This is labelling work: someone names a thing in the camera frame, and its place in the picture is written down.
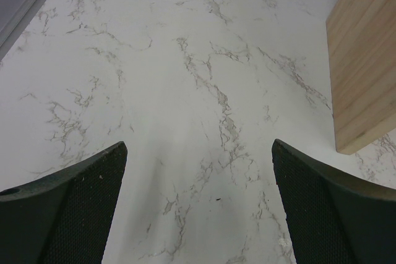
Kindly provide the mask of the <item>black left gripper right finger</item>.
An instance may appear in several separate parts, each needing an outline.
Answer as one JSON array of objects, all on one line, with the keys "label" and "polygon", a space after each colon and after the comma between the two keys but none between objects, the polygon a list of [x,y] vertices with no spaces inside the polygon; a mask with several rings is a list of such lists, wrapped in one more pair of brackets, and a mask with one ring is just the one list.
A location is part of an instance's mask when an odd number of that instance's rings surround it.
[{"label": "black left gripper right finger", "polygon": [[395,263],[395,189],[279,139],[272,160],[297,263]]}]

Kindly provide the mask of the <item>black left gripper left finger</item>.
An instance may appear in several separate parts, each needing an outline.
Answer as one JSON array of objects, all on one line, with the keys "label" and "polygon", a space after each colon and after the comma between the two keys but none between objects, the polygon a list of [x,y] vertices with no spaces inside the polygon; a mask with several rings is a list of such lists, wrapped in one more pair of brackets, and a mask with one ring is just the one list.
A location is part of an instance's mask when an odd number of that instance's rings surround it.
[{"label": "black left gripper left finger", "polygon": [[118,142],[1,192],[1,263],[101,263],[127,161]]}]

